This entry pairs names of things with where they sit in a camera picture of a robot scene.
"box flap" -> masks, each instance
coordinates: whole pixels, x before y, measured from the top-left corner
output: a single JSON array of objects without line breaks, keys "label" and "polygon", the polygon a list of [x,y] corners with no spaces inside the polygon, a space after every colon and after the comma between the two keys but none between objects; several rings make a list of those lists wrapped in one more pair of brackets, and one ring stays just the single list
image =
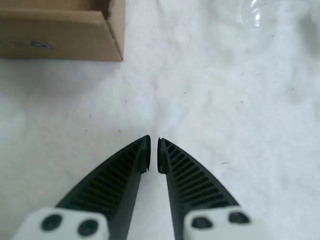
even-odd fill
[{"label": "box flap", "polygon": [[101,11],[0,8],[0,56],[122,61]]}]

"brown cardboard box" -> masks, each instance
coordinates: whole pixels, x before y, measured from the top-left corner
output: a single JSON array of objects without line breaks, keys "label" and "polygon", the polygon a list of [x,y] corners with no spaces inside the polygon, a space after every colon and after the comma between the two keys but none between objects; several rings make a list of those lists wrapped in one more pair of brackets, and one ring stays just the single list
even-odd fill
[{"label": "brown cardboard box", "polygon": [[0,57],[122,61],[126,0],[0,0]]}]

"white tablecloth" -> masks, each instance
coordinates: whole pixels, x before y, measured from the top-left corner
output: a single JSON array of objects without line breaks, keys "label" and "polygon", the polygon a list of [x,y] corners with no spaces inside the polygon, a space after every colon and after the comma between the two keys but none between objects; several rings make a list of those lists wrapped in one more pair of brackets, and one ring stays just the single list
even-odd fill
[{"label": "white tablecloth", "polygon": [[150,135],[128,240],[173,240],[164,137],[279,240],[320,229],[320,37],[237,24],[236,0],[127,0],[125,61],[0,60],[0,239]]}]

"screw hole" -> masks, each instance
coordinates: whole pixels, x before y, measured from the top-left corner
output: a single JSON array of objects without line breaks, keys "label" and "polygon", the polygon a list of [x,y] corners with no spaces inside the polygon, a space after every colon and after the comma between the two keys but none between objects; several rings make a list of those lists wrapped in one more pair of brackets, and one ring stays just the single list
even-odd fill
[{"label": "screw hole", "polygon": [[45,232],[50,232],[57,229],[62,222],[62,216],[59,214],[52,214],[47,216],[41,223],[41,228]]},{"label": "screw hole", "polygon": [[233,224],[249,224],[250,219],[244,213],[235,211],[229,214],[229,222]]},{"label": "screw hole", "polygon": [[206,217],[194,218],[191,225],[196,229],[210,229],[214,226],[213,223]]},{"label": "screw hole", "polygon": [[78,233],[82,237],[89,237],[96,233],[98,230],[98,222],[93,219],[83,221],[78,228]]}]

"clear plastic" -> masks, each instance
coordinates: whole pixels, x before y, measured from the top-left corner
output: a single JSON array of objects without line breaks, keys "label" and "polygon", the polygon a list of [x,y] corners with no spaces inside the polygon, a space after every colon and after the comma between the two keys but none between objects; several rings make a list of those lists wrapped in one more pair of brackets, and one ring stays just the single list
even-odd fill
[{"label": "clear plastic", "polygon": [[254,28],[269,28],[278,21],[293,23],[308,11],[309,1],[313,0],[241,0],[239,20]]}]

